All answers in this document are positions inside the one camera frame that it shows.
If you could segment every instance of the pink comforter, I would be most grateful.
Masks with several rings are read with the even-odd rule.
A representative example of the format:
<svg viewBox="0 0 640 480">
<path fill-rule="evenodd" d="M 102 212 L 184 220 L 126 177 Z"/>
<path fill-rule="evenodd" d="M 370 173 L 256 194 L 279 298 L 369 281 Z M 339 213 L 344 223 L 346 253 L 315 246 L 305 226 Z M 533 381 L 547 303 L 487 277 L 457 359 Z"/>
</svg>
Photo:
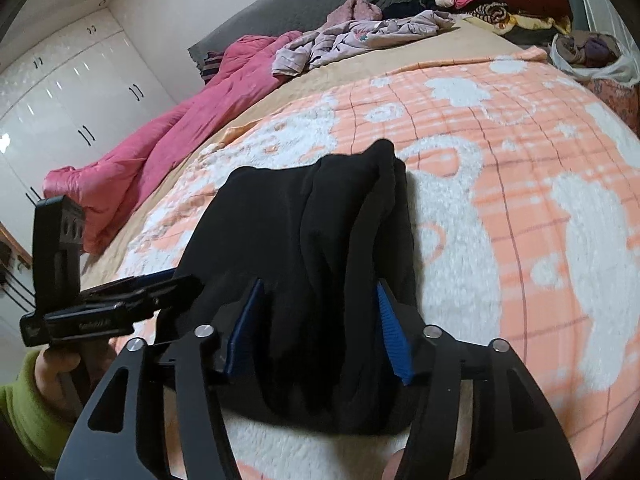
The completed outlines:
<svg viewBox="0 0 640 480">
<path fill-rule="evenodd" d="M 66 194 L 84 209 L 84 250 L 101 253 L 167 174 L 204 140 L 281 86 L 275 53 L 299 32 L 244 36 L 226 51 L 220 72 L 196 96 L 141 126 L 103 158 L 50 171 L 44 196 Z"/>
</svg>

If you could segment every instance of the tan sheet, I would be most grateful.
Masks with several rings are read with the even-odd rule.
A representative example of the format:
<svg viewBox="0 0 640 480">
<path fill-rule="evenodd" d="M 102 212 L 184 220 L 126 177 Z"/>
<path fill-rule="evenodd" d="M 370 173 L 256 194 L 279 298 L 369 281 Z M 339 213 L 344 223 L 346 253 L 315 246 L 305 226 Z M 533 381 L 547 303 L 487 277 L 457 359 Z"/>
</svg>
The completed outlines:
<svg viewBox="0 0 640 480">
<path fill-rule="evenodd" d="M 435 38 L 345 59 L 293 79 L 231 121 L 224 130 L 204 142 L 189 158 L 167 175 L 160 187 L 132 215 L 104 253 L 98 258 L 89 258 L 82 274 L 82 288 L 101 285 L 113 279 L 114 272 L 123 261 L 127 245 L 139 234 L 148 213 L 174 186 L 184 168 L 197 157 L 200 150 L 214 142 L 219 142 L 228 129 L 237 128 L 239 133 L 244 132 L 247 130 L 245 125 L 256 123 L 296 99 L 360 79 L 393 72 L 407 65 L 437 60 L 452 64 L 453 59 L 495 57 L 514 54 L 520 50 L 519 47 L 495 34 L 459 21 L 453 30 Z"/>
</svg>

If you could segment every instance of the fleece blanket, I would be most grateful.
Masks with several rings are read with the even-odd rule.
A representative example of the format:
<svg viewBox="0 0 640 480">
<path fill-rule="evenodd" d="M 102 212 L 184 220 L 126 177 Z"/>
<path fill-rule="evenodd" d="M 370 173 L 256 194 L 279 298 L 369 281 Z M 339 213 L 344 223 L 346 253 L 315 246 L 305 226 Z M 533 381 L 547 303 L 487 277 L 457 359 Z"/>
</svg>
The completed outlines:
<svg viewBox="0 0 640 480">
<path fill-rule="evenodd" d="M 151 211 L 114 278 L 175 266 L 235 168 L 310 164 L 386 137 L 408 168 L 424 320 L 479 344 L 508 339 L 586 478 L 640 400 L 640 142 L 545 59 L 420 63 L 228 130 Z M 154 331 L 150 320 L 137 333 Z M 225 420 L 245 479 L 375 479 L 406 441 Z"/>
<path fill-rule="evenodd" d="M 271 75 L 278 49 L 300 36 L 245 36 L 195 97 L 144 124 L 103 158 L 49 172 L 44 196 L 66 194 L 84 209 L 84 250 L 99 254 L 164 177 L 207 137 L 287 80 Z"/>
</svg>

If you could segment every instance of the metal bolt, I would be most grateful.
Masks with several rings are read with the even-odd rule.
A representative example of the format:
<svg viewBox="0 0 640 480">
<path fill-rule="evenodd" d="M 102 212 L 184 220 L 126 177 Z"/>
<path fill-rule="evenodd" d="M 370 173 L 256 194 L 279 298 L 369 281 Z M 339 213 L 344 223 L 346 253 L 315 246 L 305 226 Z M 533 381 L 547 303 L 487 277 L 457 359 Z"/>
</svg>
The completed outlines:
<svg viewBox="0 0 640 480">
<path fill-rule="evenodd" d="M 422 335 L 429 339 L 437 339 L 442 335 L 442 330 L 439 326 L 427 325 L 422 331 Z"/>
<path fill-rule="evenodd" d="M 211 325 L 200 325 L 193 331 L 196 337 L 209 337 L 213 334 L 213 327 Z"/>
<path fill-rule="evenodd" d="M 135 337 L 127 341 L 127 350 L 129 352 L 137 352 L 145 345 L 145 340 L 141 337 Z"/>
<path fill-rule="evenodd" d="M 507 343 L 504 339 L 496 339 L 491 346 L 494 347 L 496 352 L 508 352 L 511 349 L 509 343 Z"/>
</svg>

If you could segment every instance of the green sleeve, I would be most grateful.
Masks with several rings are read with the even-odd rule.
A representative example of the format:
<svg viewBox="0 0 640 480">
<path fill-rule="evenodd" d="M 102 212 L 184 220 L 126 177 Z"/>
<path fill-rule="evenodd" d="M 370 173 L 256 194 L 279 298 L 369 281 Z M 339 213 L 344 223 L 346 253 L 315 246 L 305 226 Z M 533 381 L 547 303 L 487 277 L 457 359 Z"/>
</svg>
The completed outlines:
<svg viewBox="0 0 640 480">
<path fill-rule="evenodd" d="M 71 433 L 72 424 L 56 415 L 35 384 L 37 351 L 24 358 L 18 380 L 0 386 L 0 410 L 24 448 L 43 468 L 55 468 Z"/>
</svg>

